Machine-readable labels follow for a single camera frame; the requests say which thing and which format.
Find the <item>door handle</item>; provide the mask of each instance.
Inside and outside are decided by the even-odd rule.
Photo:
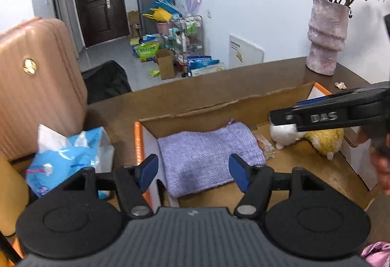
[[[106,6],[108,9],[111,8],[111,1],[110,0],[106,0]]]

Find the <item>gold button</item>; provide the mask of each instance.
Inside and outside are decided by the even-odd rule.
[[[37,65],[35,64],[35,61],[32,59],[26,59],[23,70],[29,76],[34,75],[37,71]]]

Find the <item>stuffed animal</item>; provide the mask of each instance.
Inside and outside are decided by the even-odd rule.
[[[342,139],[344,137],[343,129],[298,132],[295,124],[270,124],[270,133],[271,138],[276,142],[277,149],[294,144],[304,137],[310,140],[313,147],[329,160],[332,160],[334,153],[341,149]]]
[[[329,160],[333,159],[334,153],[341,149],[342,139],[344,137],[343,129],[332,129],[322,131],[310,131],[304,136],[310,140],[313,147],[321,155],[326,156]]]
[[[276,148],[294,144],[299,141],[307,132],[298,132],[295,124],[273,125],[270,124],[271,138],[276,142]]]

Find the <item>brown door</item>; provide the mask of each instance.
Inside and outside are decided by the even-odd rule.
[[[124,0],[75,0],[86,47],[129,34]]]

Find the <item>white plush toy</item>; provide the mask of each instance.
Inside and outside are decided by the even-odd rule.
[[[276,148],[294,144],[305,136],[307,132],[298,132],[295,124],[273,125],[270,124],[271,138],[276,142]]]

